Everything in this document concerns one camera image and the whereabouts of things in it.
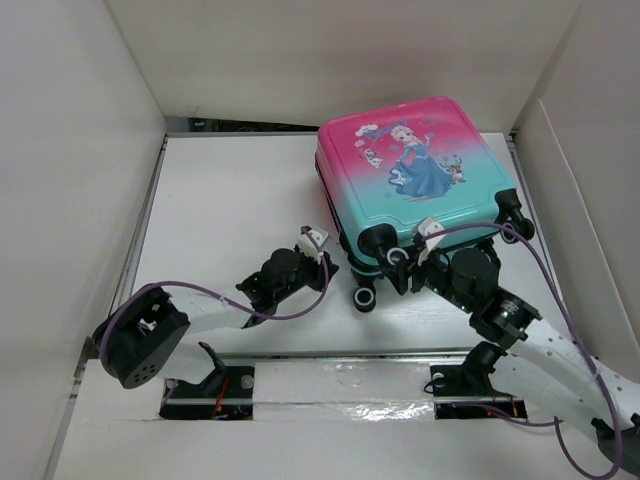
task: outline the princess in blue dress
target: princess in blue dress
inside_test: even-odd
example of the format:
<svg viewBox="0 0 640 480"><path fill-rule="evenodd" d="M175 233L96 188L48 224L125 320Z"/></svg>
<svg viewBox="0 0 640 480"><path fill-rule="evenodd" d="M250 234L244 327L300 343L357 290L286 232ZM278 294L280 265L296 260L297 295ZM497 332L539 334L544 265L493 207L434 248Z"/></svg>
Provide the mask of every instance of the princess in blue dress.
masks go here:
<svg viewBox="0 0 640 480"><path fill-rule="evenodd" d="M409 127L398 125L391 130L391 136L404 145L404 152L391 169L389 183L396 185L396 192L413 198L435 198L446 195L451 188L451 176L444 172L427 152L431 139L418 138ZM403 162L414 153L410 165Z"/></svg>

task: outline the suitcase wheel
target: suitcase wheel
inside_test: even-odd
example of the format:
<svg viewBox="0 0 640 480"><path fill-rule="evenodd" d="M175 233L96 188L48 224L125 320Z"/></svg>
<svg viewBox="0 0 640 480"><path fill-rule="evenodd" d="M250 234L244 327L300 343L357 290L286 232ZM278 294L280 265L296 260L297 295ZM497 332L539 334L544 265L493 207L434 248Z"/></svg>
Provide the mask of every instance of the suitcase wheel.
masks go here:
<svg viewBox="0 0 640 480"><path fill-rule="evenodd" d="M353 305L362 313L369 313L376 307L376 291L371 287L358 287L353 291Z"/></svg>
<svg viewBox="0 0 640 480"><path fill-rule="evenodd" d="M503 225L507 228L510 228L511 230L518 232L524 238L533 238L533 235L535 233L533 222L528 218L523 219L522 222L517 225L513 225L511 222L504 222ZM500 236L502 237L502 240L504 240L504 243L507 243L509 245L518 242L515 236L511 235L508 232L505 232L504 230L500 230Z"/></svg>

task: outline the children's suitcase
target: children's suitcase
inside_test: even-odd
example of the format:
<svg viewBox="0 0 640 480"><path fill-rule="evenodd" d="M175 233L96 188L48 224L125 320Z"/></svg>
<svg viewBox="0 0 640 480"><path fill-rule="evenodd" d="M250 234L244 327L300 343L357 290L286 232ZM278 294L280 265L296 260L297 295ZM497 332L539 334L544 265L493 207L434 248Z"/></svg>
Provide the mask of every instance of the children's suitcase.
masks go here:
<svg viewBox="0 0 640 480"><path fill-rule="evenodd" d="M400 295L408 290L407 276L391 268L392 258L407 256L425 218L445 228L495 222L527 239L534 235L509 174L449 98L330 120L318 132L316 168L358 282L353 301L363 312L375 306L376 277L389 278ZM479 246L495 257L491 237L496 233L461 230L447 235L438 248ZM515 241L501 234L506 242Z"/></svg>

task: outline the purple cable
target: purple cable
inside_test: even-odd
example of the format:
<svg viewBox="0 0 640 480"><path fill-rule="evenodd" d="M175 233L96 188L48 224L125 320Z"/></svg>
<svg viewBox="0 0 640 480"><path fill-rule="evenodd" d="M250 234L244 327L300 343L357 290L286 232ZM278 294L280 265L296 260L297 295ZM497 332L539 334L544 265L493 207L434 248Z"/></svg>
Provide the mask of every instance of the purple cable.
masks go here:
<svg viewBox="0 0 640 480"><path fill-rule="evenodd" d="M500 410L499 408L494 407L492 405L485 405L484 403L456 402L456 405L463 406L463 407L482 408L487 412L493 413L496 417L499 417L505 422L513 423L514 425L521 425L523 427L544 428L544 427L553 427L556 424L555 420L551 422L530 422L529 420L524 420L524 421L515 420L511 418L507 413Z"/></svg>
<svg viewBox="0 0 640 480"><path fill-rule="evenodd" d="M600 387L604 400L607 404L607 407L609 408L609 413L611 414L611 420L613 422L614 438L616 441L616 454L614 457L613 465L611 466L611 469L603 475L592 475L589 472L582 469L582 467L580 467L576 463L576 461L573 459L573 457L571 457L571 454L567 450L567 447L562 438L562 433L560 432L559 421L556 418L554 421L554 426L556 429L556 434L558 436L558 443L560 444L562 453L564 453L564 455L567 457L567 460L569 461L571 466L573 466L573 468L575 468L580 474L582 474L586 478L590 478L591 480L609 480L610 478L613 478L613 476L618 472L618 470L620 469L620 466L622 465L622 428L620 425L620 419L618 418L618 413L616 411L616 406L613 401L613 398L611 398L611 393L609 393L609 389L607 388L607 385L604 383L602 376L598 373L598 368L596 367L596 364L593 362L593 359L589 354L589 350L587 349L587 346L584 344L584 341L582 340L582 338L580 337L580 334L578 333L578 329L576 325L573 323L573 320L571 319L569 312L567 311L566 307L562 303L560 294L558 293L558 290L553 284L551 275L547 271L547 268L545 267L542 258L540 258L540 255L538 254L538 252L535 251L535 249L533 248L533 245L531 245L531 243L529 243L527 239L525 239L522 235L520 235L514 229L506 227L504 225L500 225L498 223L492 223L492 222L473 222L473 223L466 223L464 225L458 225L456 227L445 228L444 230L440 230L439 232L435 232L425 236L424 241L426 242L427 240L430 240L432 238L440 237L442 235L447 235L449 233L459 232L460 230L466 230L469 228L495 228L498 230L502 230L503 232L506 232L512 235L513 237L515 237L520 243L522 243L525 247L527 247L527 250L531 252L531 255L533 255L533 258L536 260L536 263L538 264L538 267L540 267L540 271L542 272L542 275L544 276L544 279L547 282L547 285L549 286L549 290L551 290L551 294L553 295L554 300L558 304L560 313L562 313L562 317L564 318L564 321L567 324L567 328L571 333L573 341L576 343L578 350L584 357L584 360L587 363L589 370L595 376L596 383L598 384L598 387Z"/></svg>
<svg viewBox="0 0 640 480"><path fill-rule="evenodd" d="M309 240L311 241L313 246L316 248L316 250L318 250L320 252L321 251L320 246L313 239L311 234L309 234L309 231L304 229L304 228L302 228L301 232L304 233L309 238ZM252 310L251 308L246 307L246 306L242 305L241 303L239 303L239 302L237 302L235 300L232 300L230 298L227 298L227 297L219 294L218 292L214 292L213 290L209 290L208 288L201 287L201 286L195 285L193 283L179 282L179 281L174 281L174 280L166 280L166 281L162 281L162 282L155 282L155 283L150 283L148 285L145 285L140 290L138 290L136 293L134 293L126 302L124 302L120 308L118 308L116 313L113 315L113 318L111 319L111 322L109 322L109 325L107 325L107 328L104 331L104 335L102 335L102 340L100 341L99 354L98 354L98 357L100 358L100 363L102 363L102 366L104 367L104 369L107 371L107 373L109 375L111 375L112 377L115 376L113 374L113 372L111 371L111 369L109 368L109 364L107 363L107 352L106 352L107 349L103 348L103 347L106 347L106 345L108 344L109 338L111 337L111 334L113 333L113 330L115 329L116 325L118 324L118 321L120 320L120 317L122 316L122 313L124 311L126 311L127 308L129 308L131 306L131 304L133 302L135 302L138 298L140 298L142 295L144 295L148 291L153 290L154 288L157 288L157 287L189 288L191 290L196 290L198 292L204 293L205 295L209 295L210 297L213 297L216 300L224 301L228 305L231 305L232 307L237 308L238 310L241 310L241 311L243 311L245 313L248 313L249 315L255 315L256 317L262 318L264 320L294 320L296 318L300 318L300 317L306 315L307 313L312 311L314 308L316 308L318 305L320 305L320 302L322 302L322 300L324 299L325 295L327 294L327 290L329 288L329 266L327 265L327 261L324 258L324 255L320 256L320 262L322 264L322 270L324 272L324 286L322 287L322 292L320 292L320 296L318 297L318 299L315 302L313 302L313 304L311 304L311 306L305 308L301 312L294 313L294 314L291 314L291 315L268 315L268 314L265 314L265 313L256 312L255 310Z"/></svg>

